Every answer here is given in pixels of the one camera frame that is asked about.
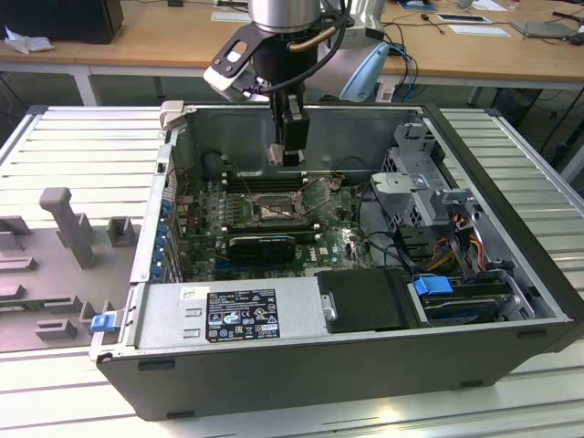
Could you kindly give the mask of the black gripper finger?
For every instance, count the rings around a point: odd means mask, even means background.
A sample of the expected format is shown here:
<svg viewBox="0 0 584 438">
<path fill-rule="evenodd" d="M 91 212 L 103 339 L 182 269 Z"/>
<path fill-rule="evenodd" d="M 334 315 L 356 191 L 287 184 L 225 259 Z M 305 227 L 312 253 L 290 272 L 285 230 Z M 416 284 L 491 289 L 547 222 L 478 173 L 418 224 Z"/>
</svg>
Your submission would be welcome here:
<svg viewBox="0 0 584 438">
<path fill-rule="evenodd" d="M 288 93 L 283 113 L 283 147 L 285 167 L 298 166 L 300 153 L 306 149 L 310 118 L 304 109 L 303 92 Z"/>
<path fill-rule="evenodd" d="M 276 144 L 284 144 L 284 111 L 286 109 L 286 92 L 281 89 L 271 94 L 271 110 L 275 123 Z"/>
</svg>

